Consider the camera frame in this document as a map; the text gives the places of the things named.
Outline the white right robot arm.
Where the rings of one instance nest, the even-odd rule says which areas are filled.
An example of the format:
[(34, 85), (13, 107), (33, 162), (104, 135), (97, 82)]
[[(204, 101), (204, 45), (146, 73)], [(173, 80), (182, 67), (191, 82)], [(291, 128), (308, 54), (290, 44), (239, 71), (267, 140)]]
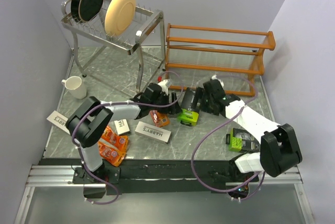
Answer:
[(291, 169), (303, 161), (294, 128), (280, 125), (255, 110), (235, 94), (226, 94), (223, 82), (212, 77), (203, 84), (202, 98), (213, 114), (221, 114), (228, 122), (236, 122), (260, 144), (260, 151), (244, 154), (229, 168), (234, 181), (241, 181), (249, 172), (265, 172), (271, 177)]

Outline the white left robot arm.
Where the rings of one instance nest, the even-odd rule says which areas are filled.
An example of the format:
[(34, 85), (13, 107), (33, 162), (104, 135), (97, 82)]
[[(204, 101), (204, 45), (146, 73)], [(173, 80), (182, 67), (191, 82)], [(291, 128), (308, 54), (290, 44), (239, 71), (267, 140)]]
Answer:
[(168, 91), (171, 80), (151, 83), (144, 92), (124, 102), (101, 102), (94, 96), (87, 98), (69, 117), (65, 127), (72, 142), (79, 149), (85, 177), (92, 183), (106, 182), (107, 175), (103, 159), (98, 151), (98, 141), (110, 121), (141, 119), (151, 110), (168, 113), (177, 103), (169, 102)]

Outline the orange razor blister pack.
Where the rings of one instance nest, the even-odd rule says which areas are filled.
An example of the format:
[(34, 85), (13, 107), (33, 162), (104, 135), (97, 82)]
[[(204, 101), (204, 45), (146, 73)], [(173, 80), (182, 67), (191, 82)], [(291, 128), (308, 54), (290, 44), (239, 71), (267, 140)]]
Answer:
[(152, 120), (153, 120), (153, 123), (156, 127), (164, 127), (164, 126), (167, 126), (170, 124), (170, 120), (167, 116), (167, 114), (162, 114), (162, 113), (159, 113), (157, 110), (152, 110), (149, 112)]

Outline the orange wooden shelf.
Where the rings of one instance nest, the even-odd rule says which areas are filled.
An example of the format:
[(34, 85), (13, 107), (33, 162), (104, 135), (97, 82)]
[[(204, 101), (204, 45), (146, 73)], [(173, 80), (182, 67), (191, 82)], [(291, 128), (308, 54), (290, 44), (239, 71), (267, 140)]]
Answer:
[(168, 24), (165, 69), (211, 72), (243, 77), (247, 85), (228, 86), (229, 93), (253, 96), (255, 79), (265, 72), (265, 51), (276, 47), (272, 31), (259, 32)]

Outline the black green razor box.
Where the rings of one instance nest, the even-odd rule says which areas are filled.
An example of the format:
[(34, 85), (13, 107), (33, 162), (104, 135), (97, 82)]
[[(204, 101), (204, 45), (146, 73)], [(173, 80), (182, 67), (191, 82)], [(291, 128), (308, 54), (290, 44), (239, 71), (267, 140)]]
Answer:
[(197, 90), (188, 87), (180, 105), (182, 112), (177, 117), (182, 125), (195, 126), (197, 124), (199, 117), (198, 101)]
[(226, 145), (228, 150), (238, 153), (260, 152), (260, 144), (257, 139), (244, 129), (232, 128), (226, 134)]

